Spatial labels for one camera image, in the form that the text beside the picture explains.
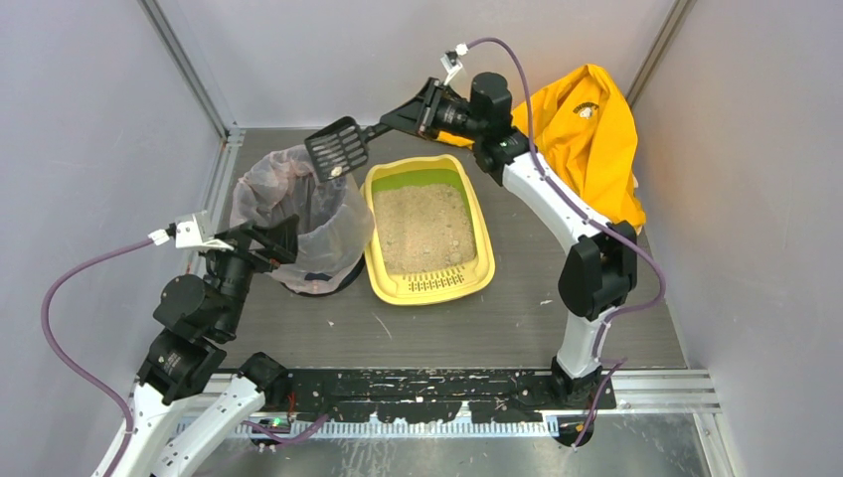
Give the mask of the bin with pink bag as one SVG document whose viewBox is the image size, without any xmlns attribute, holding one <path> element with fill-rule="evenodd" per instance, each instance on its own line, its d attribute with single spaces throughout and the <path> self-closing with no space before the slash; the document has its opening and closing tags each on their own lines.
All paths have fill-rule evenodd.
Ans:
<svg viewBox="0 0 843 477">
<path fill-rule="evenodd" d="M 341 291 L 362 272 L 375 221 L 350 174 L 321 182 L 304 146 L 267 153 L 238 179 L 229 225 L 270 228 L 298 216 L 296 262 L 269 274 L 293 293 Z"/>
</svg>

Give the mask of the black litter scoop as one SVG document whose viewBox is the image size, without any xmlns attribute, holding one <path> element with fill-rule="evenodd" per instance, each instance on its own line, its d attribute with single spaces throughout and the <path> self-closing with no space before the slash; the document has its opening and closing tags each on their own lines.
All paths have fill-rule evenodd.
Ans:
<svg viewBox="0 0 843 477">
<path fill-rule="evenodd" d="M 365 165 L 369 158 L 368 143 L 392 129 L 380 123 L 361 127 L 351 116 L 343 116 L 304 139 L 314 174 L 321 183 L 340 178 Z M 331 170 L 343 167 L 340 177 L 332 178 Z"/>
</svg>

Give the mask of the yellow green litter box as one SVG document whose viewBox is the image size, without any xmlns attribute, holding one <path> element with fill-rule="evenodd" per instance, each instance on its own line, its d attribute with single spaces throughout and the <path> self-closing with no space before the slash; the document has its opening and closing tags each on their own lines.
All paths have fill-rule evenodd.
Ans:
<svg viewBox="0 0 843 477">
<path fill-rule="evenodd" d="M 488 228 L 473 185 L 458 159 L 450 154 L 411 157 L 375 165 L 360 188 L 374 214 L 374 195 L 404 186 L 447 184 L 460 191 L 471 217 L 476 257 L 443 270 L 394 274 L 386 270 L 379 235 L 375 229 L 365 250 L 368 276 L 375 294 L 397 306 L 424 306 L 456 300 L 485 288 L 496 271 Z"/>
</svg>

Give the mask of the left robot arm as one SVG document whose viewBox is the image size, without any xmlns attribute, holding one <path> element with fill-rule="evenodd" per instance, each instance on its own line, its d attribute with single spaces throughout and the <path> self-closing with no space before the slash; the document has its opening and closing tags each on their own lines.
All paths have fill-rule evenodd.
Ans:
<svg viewBox="0 0 843 477">
<path fill-rule="evenodd" d="M 252 413 L 289 402 L 288 369 L 257 352 L 183 434 L 174 434 L 226 357 L 223 345 L 235 340 L 253 277 L 296 261 L 298 223 L 292 215 L 273 227 L 248 221 L 214 233 L 199 212 L 150 234 L 156 245 L 173 240 L 197 251 L 206 272 L 176 276 L 163 288 L 153 312 L 163 329 L 136 374 L 124 427 L 95 475 L 191 476 Z"/>
</svg>

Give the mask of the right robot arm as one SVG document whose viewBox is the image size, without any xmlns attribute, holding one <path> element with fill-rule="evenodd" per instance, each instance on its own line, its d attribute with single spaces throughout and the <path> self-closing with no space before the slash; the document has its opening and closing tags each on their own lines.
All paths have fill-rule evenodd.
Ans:
<svg viewBox="0 0 843 477">
<path fill-rule="evenodd" d="M 608 317 L 637 284 L 636 232 L 627 222 L 611 223 L 570 190 L 514 126 L 511 106 L 507 80 L 498 74 L 475 76 L 469 97 L 430 78 L 379 123 L 424 139 L 448 133 L 471 141 L 478 167 L 526 204 L 562 246 L 558 291 L 568 317 L 551 362 L 551 385 L 560 398 L 583 395 L 603 369 Z"/>
</svg>

